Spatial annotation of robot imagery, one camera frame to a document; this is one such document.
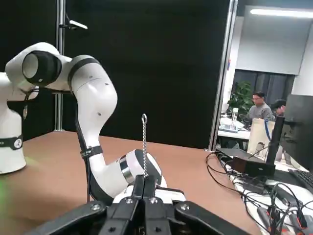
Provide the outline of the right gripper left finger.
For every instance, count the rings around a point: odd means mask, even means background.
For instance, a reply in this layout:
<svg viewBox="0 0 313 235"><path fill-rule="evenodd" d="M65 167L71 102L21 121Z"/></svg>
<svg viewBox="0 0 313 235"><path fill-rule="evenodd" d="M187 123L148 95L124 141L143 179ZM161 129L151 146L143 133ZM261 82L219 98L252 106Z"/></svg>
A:
<svg viewBox="0 0 313 235"><path fill-rule="evenodd" d="M125 235L143 195L144 176L135 178L131 196L106 206L91 201L50 220L26 235Z"/></svg>

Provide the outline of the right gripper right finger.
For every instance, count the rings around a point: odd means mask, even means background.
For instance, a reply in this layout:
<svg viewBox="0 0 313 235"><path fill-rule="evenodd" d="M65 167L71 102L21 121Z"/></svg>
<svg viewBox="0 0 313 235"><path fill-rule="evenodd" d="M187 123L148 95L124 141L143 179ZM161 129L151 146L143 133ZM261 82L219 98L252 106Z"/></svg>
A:
<svg viewBox="0 0 313 235"><path fill-rule="evenodd" d="M246 231L188 201L179 189L144 179L144 216L147 235L246 235Z"/></svg>

